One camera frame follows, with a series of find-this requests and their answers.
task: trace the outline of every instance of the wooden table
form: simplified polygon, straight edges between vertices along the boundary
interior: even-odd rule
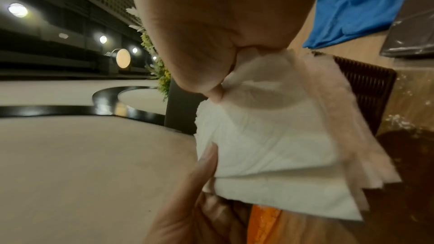
[[[290,48],[301,55],[314,9]],[[338,221],[282,212],[267,244],[434,243],[434,60],[403,61],[379,56],[386,32],[321,49],[322,52],[393,68],[398,78],[377,138],[403,183],[366,191],[365,222]]]

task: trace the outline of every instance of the blue fabric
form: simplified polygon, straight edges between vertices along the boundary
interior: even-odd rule
[[[317,0],[315,20],[303,47],[335,45],[386,30],[404,0]]]

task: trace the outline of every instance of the white tissue paper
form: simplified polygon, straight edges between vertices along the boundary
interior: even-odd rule
[[[241,51],[219,104],[199,105],[198,157],[218,145],[205,191],[246,203],[361,220],[362,188],[399,182],[330,57]]]

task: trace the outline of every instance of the fingernail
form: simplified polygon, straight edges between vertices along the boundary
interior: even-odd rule
[[[217,144],[215,144],[214,142],[212,142],[205,149],[205,151],[203,152],[203,154],[200,157],[199,161],[206,161],[206,160],[210,159],[212,157],[212,155],[215,153],[216,150],[217,150]]]

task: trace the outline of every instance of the ceiling light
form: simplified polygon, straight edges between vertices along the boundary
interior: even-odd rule
[[[24,7],[20,3],[12,3],[11,5],[9,5],[8,10],[16,17],[25,17],[28,14],[26,7]]]
[[[131,55],[127,49],[116,49],[112,52],[112,58],[121,69],[127,68],[131,63]]]
[[[63,38],[63,39],[67,39],[69,37],[69,35],[67,35],[66,33],[60,33],[59,37]]]
[[[102,44],[105,44],[105,43],[107,42],[107,36],[102,35],[102,36],[99,38],[99,42],[101,42]]]

